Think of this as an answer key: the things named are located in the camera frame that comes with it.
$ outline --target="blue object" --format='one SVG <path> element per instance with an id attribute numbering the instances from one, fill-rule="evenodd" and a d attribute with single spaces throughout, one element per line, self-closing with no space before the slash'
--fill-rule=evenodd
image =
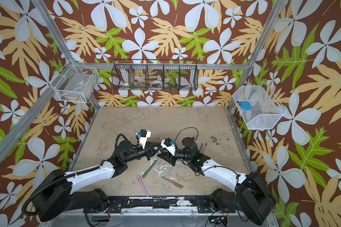
<path id="1" fill-rule="evenodd" d="M 251 110 L 250 102 L 242 101 L 241 102 L 242 110 Z"/>
<path id="2" fill-rule="evenodd" d="M 172 170 L 174 169 L 174 167 L 175 167 L 176 165 L 178 165 L 178 163 L 180 163 L 180 162 L 181 162 L 181 161 L 179 161 L 179 160 L 176 161 L 176 164 L 169 170 L 168 175 L 172 172 Z"/>

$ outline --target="wire basket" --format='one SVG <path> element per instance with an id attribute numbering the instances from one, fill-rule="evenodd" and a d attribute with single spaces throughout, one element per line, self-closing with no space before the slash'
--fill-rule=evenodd
<path id="1" fill-rule="evenodd" d="M 247 128 L 250 130 L 273 129 L 286 112 L 286 107 L 281 103 L 281 106 L 278 107 L 260 85 L 241 86 L 232 97 Z M 243 101 L 250 103 L 250 110 L 241 108 Z"/>
<path id="2" fill-rule="evenodd" d="M 95 67 L 72 65 L 53 88 L 60 100 L 87 103 L 99 72 Z"/>
<path id="3" fill-rule="evenodd" d="M 165 60 L 141 60 L 141 64 L 114 60 L 112 83 L 116 90 L 196 90 L 198 87 L 197 61 L 184 64 L 183 60 L 164 63 Z"/>

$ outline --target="white mesh basket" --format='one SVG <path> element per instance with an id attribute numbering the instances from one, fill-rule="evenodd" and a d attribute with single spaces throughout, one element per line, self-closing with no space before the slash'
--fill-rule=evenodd
<path id="1" fill-rule="evenodd" d="M 241 86 L 232 97 L 250 130 L 273 129 L 286 112 L 286 107 L 278 107 L 260 85 Z M 251 110 L 243 110 L 239 104 L 242 101 L 249 102 Z"/>
<path id="2" fill-rule="evenodd" d="M 62 101 L 87 103 L 99 72 L 95 67 L 72 65 L 53 88 Z"/>

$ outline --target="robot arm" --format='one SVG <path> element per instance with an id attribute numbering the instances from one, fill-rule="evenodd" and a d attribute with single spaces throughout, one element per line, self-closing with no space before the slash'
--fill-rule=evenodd
<path id="1" fill-rule="evenodd" d="M 215 190 L 209 196 L 210 207 L 215 212 L 227 209 L 230 213 L 242 211 L 257 225 L 262 225 L 276 204 L 276 199 L 267 188 L 264 181 L 255 173 L 244 174 L 235 172 L 221 166 L 213 159 L 201 154 L 195 143 L 195 138 L 187 137 L 182 140 L 183 149 L 177 149 L 173 143 L 165 145 L 175 146 L 174 153 L 167 147 L 157 156 L 175 165 L 177 159 L 187 162 L 187 166 L 195 173 L 211 177 L 229 187 L 233 192 L 224 191 L 221 188 Z"/>
<path id="2" fill-rule="evenodd" d="M 150 131 L 141 130 L 136 135 L 138 142 L 133 145 L 123 134 L 119 134 L 112 156 L 102 160 L 97 166 L 66 173 L 61 170 L 51 172 L 24 203 L 22 213 L 27 216 L 38 215 L 40 220 L 45 222 L 68 210 L 84 208 L 103 212 L 108 206 L 108 196 L 101 189 L 96 188 L 88 192 L 78 190 L 97 181 L 120 175 L 127 169 L 129 161 L 142 157 L 150 160 L 157 153 L 158 157 L 172 166 L 178 159 L 186 161 L 195 173 L 216 179 L 235 191 L 231 193 L 219 188 L 213 192 L 209 200 L 214 211 L 226 208 L 229 212 L 240 210 L 251 221 L 261 225 L 274 207 L 275 198 L 259 176 L 255 173 L 238 173 L 219 165 L 199 152 L 194 137 L 184 138 L 183 149 L 177 149 L 177 145 L 169 138 L 161 143 L 147 142 Z M 120 137 L 124 140 L 117 144 Z M 30 202 L 36 212 L 27 211 Z"/>

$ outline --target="concrete floor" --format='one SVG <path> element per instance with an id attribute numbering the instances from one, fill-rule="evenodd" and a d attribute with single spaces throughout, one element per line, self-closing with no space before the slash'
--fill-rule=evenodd
<path id="1" fill-rule="evenodd" d="M 222 107 L 142 107 L 142 108 L 101 108 L 87 136 L 86 142 L 74 166 L 74 170 L 95 166 L 103 159 L 108 159 L 114 151 L 114 142 L 119 133 L 124 134 L 132 143 L 136 143 L 135 133 L 140 129 L 151 131 L 148 141 L 160 142 L 164 138 L 175 139 L 178 132 L 186 127 L 196 127 L 199 131 L 197 145 L 208 143 L 204 154 L 217 163 L 246 173 L 246 168 L 237 150 L 232 135 L 231 126 L 225 109 Z M 194 129 L 182 131 L 177 138 L 177 146 L 185 137 L 195 137 Z M 144 195 L 138 183 L 140 176 L 157 159 L 150 173 L 143 179 L 149 195 L 208 195 L 217 188 L 231 191 L 218 181 L 206 176 L 195 176 L 195 173 L 182 163 L 178 164 L 170 175 L 167 175 L 171 165 L 154 156 L 150 161 L 141 160 L 129 162 L 128 169 L 121 175 L 96 182 L 82 191 L 101 188 L 107 195 Z M 182 184 L 178 188 L 161 178 L 165 177 Z"/>

